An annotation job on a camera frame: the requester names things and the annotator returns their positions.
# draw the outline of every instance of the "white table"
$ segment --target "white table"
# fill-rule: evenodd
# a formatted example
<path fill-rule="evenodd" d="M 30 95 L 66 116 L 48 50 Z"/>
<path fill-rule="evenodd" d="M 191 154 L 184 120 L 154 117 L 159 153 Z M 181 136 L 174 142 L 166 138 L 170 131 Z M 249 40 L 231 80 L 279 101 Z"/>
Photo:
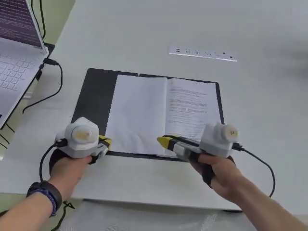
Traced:
<path fill-rule="evenodd" d="M 308 213 L 307 3 L 281 1 L 77 0 L 52 58 L 64 88 L 29 109 L 0 162 L 0 192 L 25 193 L 39 179 L 39 161 L 71 120 L 88 68 L 220 83 L 225 121 L 241 143 L 267 161 L 277 177 L 274 199 Z M 171 44 L 237 52 L 239 62 L 168 55 Z M 56 67 L 45 67 L 31 102 L 54 93 Z M 239 169 L 264 192 L 270 172 L 235 153 Z M 48 158 L 44 178 L 48 177 Z M 90 166 L 76 198 L 236 209 L 202 183 L 186 163 L 106 156 Z"/>

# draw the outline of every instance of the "hand strap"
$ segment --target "hand strap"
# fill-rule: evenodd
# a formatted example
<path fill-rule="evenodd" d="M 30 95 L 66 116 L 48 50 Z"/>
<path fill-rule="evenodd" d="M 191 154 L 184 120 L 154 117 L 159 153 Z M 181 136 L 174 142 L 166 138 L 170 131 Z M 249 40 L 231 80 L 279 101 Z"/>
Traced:
<path fill-rule="evenodd" d="M 52 171 L 53 166 L 61 159 L 63 158 L 69 158 L 72 159 L 69 155 L 67 155 L 65 152 L 62 152 L 60 149 L 55 149 L 50 157 L 50 161 L 49 161 L 49 174 Z M 97 156 L 92 156 L 92 161 L 89 163 L 89 165 L 92 165 L 94 163 L 96 163 L 96 161 L 98 160 L 99 155 Z"/>
<path fill-rule="evenodd" d="M 231 160 L 235 164 L 233 158 L 230 155 L 228 156 L 227 159 Z M 212 166 L 205 164 L 202 170 L 202 179 L 204 183 L 206 183 L 210 188 L 212 188 L 211 182 L 214 177 L 215 177 L 215 173 L 213 171 Z"/>

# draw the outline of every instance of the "yellow label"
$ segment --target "yellow label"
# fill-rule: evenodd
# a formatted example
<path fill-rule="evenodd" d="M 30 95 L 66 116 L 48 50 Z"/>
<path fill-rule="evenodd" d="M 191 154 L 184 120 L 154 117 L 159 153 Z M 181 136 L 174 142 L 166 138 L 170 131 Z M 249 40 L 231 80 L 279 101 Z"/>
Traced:
<path fill-rule="evenodd" d="M 229 129 L 227 134 L 228 134 L 229 137 L 237 137 L 238 136 L 237 130 L 234 130 L 234 129 Z"/>
<path fill-rule="evenodd" d="M 87 141 L 89 140 L 90 134 L 88 132 L 84 131 L 77 131 L 74 134 L 75 139 L 81 140 L 81 141 Z"/>

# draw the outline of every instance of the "hand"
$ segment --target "hand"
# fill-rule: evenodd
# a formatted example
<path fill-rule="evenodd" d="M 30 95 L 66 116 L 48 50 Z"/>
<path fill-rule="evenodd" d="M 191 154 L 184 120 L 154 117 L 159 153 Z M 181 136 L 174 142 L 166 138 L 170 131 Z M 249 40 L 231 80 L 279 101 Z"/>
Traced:
<path fill-rule="evenodd" d="M 91 156 L 83 159 L 63 158 L 54 165 L 48 182 L 59 190 L 63 201 L 70 198 L 91 160 Z"/>
<path fill-rule="evenodd" d="M 246 178 L 229 159 L 201 154 L 198 162 L 191 162 L 193 168 L 202 175 L 203 166 L 211 165 L 215 177 L 212 179 L 213 190 L 228 201 L 234 202 L 237 188 Z"/>

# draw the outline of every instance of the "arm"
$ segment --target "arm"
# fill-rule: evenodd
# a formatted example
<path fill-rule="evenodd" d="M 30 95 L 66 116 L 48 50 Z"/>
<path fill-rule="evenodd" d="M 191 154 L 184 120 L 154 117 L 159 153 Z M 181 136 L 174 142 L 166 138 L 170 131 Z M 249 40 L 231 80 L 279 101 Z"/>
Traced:
<path fill-rule="evenodd" d="M 237 204 L 258 231 L 308 230 L 301 221 L 245 178 L 232 161 L 206 154 L 200 155 L 198 161 L 191 165 L 200 174 L 203 163 L 211 165 L 216 175 L 211 182 L 213 190 Z"/>
<path fill-rule="evenodd" d="M 54 165 L 49 183 L 59 190 L 63 201 L 72 195 L 90 161 L 91 157 L 76 160 L 64 158 Z M 38 231 L 51 213 L 51 201 L 45 195 L 36 192 L 0 218 L 0 230 Z"/>
<path fill-rule="evenodd" d="M 257 230 L 308 230 L 307 226 L 247 179 L 243 179 L 241 185 L 235 189 L 234 202 L 243 210 Z"/>

